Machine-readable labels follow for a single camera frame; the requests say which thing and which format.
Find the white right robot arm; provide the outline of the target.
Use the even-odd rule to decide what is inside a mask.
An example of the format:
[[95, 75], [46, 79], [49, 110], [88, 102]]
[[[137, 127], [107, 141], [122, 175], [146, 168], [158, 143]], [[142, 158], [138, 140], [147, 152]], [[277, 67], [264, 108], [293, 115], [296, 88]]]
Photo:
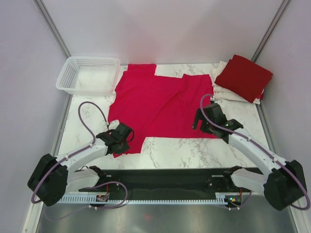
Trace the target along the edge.
[[212, 103], [197, 109], [192, 128], [199, 128], [233, 146], [257, 166], [260, 173], [254, 173], [239, 166], [232, 167], [223, 178], [223, 187], [228, 191], [246, 188], [263, 195], [276, 210], [293, 206], [305, 197], [306, 207], [311, 207], [302, 165], [287, 161], [257, 142], [235, 119], [228, 120], [219, 104]]

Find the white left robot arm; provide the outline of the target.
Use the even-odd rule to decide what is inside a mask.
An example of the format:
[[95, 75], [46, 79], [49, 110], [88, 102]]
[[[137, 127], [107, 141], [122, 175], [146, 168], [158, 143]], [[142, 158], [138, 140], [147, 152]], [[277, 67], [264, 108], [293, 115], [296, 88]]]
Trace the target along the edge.
[[90, 142], [71, 152], [57, 157], [49, 153], [43, 155], [27, 182], [33, 192], [31, 202], [52, 206], [66, 193], [89, 187], [96, 191], [105, 189], [107, 180], [95, 169], [89, 168], [84, 172], [78, 169], [108, 154], [122, 154], [130, 149], [129, 142], [134, 138], [133, 129], [118, 121], [112, 124], [112, 129], [93, 134]]

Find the bright red t shirt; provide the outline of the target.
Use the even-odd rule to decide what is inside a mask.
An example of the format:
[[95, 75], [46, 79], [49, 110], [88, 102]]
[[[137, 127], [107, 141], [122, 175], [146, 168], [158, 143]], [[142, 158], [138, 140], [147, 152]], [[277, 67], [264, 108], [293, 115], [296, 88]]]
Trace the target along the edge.
[[140, 153], [147, 137], [214, 138], [192, 129], [202, 96], [213, 94], [210, 76], [175, 78], [157, 76], [155, 71], [155, 64], [130, 64], [115, 89], [108, 120], [118, 120], [134, 130], [127, 153]]

